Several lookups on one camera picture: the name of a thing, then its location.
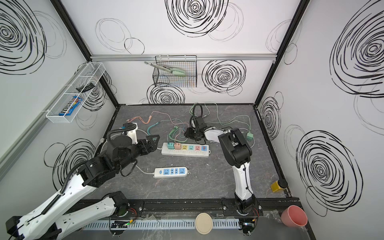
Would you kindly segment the teal plug adapter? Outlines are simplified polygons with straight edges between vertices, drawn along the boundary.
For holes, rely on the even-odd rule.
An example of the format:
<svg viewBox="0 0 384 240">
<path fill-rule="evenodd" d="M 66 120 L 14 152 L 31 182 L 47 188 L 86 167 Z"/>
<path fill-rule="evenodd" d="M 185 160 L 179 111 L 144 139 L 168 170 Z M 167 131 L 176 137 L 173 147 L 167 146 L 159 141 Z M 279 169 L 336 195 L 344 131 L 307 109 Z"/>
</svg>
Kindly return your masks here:
<svg viewBox="0 0 384 240">
<path fill-rule="evenodd" d="M 169 150 L 174 150 L 175 149 L 174 143 L 167 143 L 167 148 Z"/>
</svg>

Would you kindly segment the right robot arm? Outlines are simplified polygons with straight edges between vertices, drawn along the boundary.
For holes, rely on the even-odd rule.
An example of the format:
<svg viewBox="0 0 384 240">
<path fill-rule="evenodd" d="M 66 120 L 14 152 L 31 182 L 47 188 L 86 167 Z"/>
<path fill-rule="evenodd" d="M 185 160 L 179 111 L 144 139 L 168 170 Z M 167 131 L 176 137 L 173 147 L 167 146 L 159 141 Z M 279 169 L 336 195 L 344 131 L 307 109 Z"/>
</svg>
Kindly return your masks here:
<svg viewBox="0 0 384 240">
<path fill-rule="evenodd" d="M 192 116 L 190 125 L 185 132 L 186 138 L 220 144 L 224 157 L 234 172 L 236 209 L 241 215 L 247 215 L 257 204 L 257 199 L 251 187 L 249 173 L 252 149 L 244 135 L 238 128 L 222 130 L 208 127 L 201 116 Z"/>
</svg>

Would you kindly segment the green plug adapter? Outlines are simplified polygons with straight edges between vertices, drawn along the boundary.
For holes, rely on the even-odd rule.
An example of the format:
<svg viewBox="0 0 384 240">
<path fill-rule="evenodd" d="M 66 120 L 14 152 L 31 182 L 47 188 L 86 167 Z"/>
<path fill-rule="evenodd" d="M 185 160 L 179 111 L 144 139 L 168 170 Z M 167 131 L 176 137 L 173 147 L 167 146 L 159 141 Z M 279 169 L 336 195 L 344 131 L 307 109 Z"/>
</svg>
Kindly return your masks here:
<svg viewBox="0 0 384 240">
<path fill-rule="evenodd" d="M 254 135 L 251 132 L 247 132 L 246 134 L 246 140 L 251 141 L 254 139 Z"/>
</svg>

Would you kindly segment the yellow block with black cap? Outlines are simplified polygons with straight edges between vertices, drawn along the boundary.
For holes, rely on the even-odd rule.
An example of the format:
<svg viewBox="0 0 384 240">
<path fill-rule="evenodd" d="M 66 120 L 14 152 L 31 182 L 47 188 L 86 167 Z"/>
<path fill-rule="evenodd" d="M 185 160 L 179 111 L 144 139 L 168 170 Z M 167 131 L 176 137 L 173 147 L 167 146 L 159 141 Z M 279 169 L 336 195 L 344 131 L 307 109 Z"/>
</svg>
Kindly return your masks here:
<svg viewBox="0 0 384 240">
<path fill-rule="evenodd" d="M 270 185 L 273 193 L 284 191 L 288 187 L 288 182 L 285 179 L 279 179 Z"/>
</svg>

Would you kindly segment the short blue power strip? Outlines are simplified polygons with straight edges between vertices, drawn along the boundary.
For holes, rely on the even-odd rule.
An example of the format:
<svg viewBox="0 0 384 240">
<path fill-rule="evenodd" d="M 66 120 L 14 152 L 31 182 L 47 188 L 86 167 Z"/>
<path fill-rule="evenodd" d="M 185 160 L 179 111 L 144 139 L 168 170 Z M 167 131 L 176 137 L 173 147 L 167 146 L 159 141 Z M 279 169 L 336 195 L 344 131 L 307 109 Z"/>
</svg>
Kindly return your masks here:
<svg viewBox="0 0 384 240">
<path fill-rule="evenodd" d="M 166 178 L 183 178 L 189 174 L 187 167 L 166 167 L 166 168 L 155 168 L 154 178 L 155 179 L 166 179 Z"/>
</svg>

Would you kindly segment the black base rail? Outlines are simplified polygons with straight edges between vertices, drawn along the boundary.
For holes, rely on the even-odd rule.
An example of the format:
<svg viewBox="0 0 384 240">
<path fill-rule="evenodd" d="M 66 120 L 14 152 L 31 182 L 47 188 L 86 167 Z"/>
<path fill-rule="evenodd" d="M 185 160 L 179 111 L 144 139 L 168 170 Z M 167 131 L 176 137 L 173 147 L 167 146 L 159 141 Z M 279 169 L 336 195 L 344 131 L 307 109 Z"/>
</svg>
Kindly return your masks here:
<svg viewBox="0 0 384 240">
<path fill-rule="evenodd" d="M 186 213 L 186 212 L 208 212 L 226 217 L 238 216 L 235 199 L 165 199 L 165 200 L 128 200 L 138 216 L 150 213 Z M 257 209 L 259 215 L 264 211 L 277 210 L 282 212 L 289 206 L 302 207 L 298 198 L 258 198 L 252 209 Z"/>
</svg>

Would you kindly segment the clear wall shelf basket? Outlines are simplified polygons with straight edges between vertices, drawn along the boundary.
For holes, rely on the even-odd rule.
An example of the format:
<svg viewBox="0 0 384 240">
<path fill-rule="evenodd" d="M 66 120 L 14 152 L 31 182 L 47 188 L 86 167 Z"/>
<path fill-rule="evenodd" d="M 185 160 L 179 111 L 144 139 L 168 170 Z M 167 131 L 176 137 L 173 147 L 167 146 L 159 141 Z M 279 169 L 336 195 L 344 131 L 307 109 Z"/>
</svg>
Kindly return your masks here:
<svg viewBox="0 0 384 240">
<path fill-rule="evenodd" d="M 103 63 L 86 63 L 74 74 L 70 84 L 65 87 L 64 92 L 56 100 L 55 104 L 48 110 L 46 118 L 55 124 L 69 124 L 78 115 L 80 110 L 86 109 L 91 112 L 99 110 L 105 103 L 105 91 L 100 84 L 100 79 L 106 72 Z M 79 93 L 76 88 L 93 83 L 95 88 Z M 82 103 L 70 116 L 59 116 L 59 113 L 67 105 L 73 96 L 83 99 Z"/>
</svg>

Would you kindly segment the pink cup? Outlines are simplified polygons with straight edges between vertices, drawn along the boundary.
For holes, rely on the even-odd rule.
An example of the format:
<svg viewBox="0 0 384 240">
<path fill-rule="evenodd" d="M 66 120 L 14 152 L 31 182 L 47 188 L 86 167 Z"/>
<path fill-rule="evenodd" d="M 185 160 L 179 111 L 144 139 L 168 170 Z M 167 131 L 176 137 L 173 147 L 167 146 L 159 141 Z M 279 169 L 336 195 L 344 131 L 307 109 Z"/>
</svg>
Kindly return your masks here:
<svg viewBox="0 0 384 240">
<path fill-rule="evenodd" d="M 284 225 L 292 228 L 305 227 L 308 223 L 304 210 L 295 205 L 289 206 L 283 211 L 281 220 Z"/>
</svg>

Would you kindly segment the black remote control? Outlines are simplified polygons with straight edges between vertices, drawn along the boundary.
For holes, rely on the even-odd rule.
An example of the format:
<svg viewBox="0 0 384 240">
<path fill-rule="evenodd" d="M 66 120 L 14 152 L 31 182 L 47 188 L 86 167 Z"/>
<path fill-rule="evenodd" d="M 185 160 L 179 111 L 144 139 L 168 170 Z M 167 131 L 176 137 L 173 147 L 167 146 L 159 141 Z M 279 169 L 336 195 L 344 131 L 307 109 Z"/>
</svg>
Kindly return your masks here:
<svg viewBox="0 0 384 240">
<path fill-rule="evenodd" d="M 76 90 L 81 94 L 81 93 L 88 92 L 93 88 L 95 88 L 95 85 L 93 83 L 89 83 L 84 86 L 77 87 Z"/>
</svg>

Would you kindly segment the pink plug adapter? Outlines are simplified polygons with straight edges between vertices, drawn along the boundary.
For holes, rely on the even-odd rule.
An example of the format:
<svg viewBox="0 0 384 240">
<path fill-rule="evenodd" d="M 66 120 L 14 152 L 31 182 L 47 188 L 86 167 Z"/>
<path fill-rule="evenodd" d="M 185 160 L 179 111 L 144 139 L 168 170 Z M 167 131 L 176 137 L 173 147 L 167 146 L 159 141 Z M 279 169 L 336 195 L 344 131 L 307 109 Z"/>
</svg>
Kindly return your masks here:
<svg viewBox="0 0 384 240">
<path fill-rule="evenodd" d="M 174 149 L 175 150 L 181 150 L 182 149 L 181 143 L 174 143 Z"/>
</svg>

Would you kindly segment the blue candy packet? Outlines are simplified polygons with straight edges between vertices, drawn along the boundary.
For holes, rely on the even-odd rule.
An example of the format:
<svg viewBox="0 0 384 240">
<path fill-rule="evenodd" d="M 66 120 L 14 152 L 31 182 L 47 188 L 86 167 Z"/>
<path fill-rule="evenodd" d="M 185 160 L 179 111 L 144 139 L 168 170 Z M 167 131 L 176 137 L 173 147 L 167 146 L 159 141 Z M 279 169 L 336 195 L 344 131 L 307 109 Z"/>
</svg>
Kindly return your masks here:
<svg viewBox="0 0 384 240">
<path fill-rule="evenodd" d="M 63 110 L 59 113 L 59 116 L 70 116 L 73 111 L 82 103 L 83 99 L 73 96 Z"/>
</svg>

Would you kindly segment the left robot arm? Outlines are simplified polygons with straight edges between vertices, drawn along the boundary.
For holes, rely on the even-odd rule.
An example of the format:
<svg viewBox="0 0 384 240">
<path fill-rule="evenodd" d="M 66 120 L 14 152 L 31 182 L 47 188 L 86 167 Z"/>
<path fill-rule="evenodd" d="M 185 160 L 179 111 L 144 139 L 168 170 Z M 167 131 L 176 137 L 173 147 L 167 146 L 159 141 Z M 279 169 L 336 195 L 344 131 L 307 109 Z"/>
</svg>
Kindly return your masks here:
<svg viewBox="0 0 384 240">
<path fill-rule="evenodd" d="M 98 156 L 75 165 L 59 191 L 30 213 L 7 220 L 7 233 L 16 240 L 61 240 L 82 227 L 118 211 L 128 209 L 128 200 L 120 191 L 99 202 L 67 211 L 83 197 L 95 191 L 137 158 L 156 151 L 160 137 L 149 135 L 134 142 L 129 136 L 107 136 L 107 148 Z"/>
</svg>

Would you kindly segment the long colourful power strip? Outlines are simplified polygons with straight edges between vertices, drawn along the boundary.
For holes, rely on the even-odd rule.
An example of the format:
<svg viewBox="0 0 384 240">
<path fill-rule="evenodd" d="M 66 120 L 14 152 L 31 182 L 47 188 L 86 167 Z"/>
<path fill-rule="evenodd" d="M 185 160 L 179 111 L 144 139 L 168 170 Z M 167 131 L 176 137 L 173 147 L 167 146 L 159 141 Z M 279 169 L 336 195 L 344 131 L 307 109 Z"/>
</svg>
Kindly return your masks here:
<svg viewBox="0 0 384 240">
<path fill-rule="evenodd" d="M 163 143 L 161 154 L 164 156 L 208 158 L 211 150 L 208 145 L 182 144 L 181 150 L 169 150 Z"/>
</svg>

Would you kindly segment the green tongs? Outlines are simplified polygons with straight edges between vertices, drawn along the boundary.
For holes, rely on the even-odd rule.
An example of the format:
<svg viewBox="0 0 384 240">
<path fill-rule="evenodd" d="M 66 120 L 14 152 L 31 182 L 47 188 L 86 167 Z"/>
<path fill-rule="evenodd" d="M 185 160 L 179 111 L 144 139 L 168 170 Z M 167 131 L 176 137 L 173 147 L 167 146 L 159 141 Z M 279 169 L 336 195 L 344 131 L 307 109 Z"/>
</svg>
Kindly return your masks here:
<svg viewBox="0 0 384 240">
<path fill-rule="evenodd" d="M 170 68 L 170 67 L 166 67 L 166 66 L 161 66 L 161 65 L 158 65 L 158 64 L 154 64 L 154 63 L 148 63 L 148 62 L 144 62 L 146 65 L 150 65 L 154 68 L 157 68 L 159 70 L 163 70 L 167 73 L 170 73 L 174 76 L 186 76 L 186 72 L 184 70 L 181 70 L 181 69 L 178 69 L 178 68 Z"/>
</svg>

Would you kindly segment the beige round lid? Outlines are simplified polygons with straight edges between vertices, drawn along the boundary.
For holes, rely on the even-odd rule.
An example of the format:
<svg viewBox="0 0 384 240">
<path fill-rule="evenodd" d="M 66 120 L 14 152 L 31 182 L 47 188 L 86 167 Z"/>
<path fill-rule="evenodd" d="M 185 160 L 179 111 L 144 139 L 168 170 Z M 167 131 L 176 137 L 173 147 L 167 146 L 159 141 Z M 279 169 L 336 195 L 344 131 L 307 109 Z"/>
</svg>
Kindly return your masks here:
<svg viewBox="0 0 384 240">
<path fill-rule="evenodd" d="M 207 235 L 213 229 L 213 219 L 207 213 L 200 213 L 195 219 L 195 228 L 198 233 Z"/>
</svg>

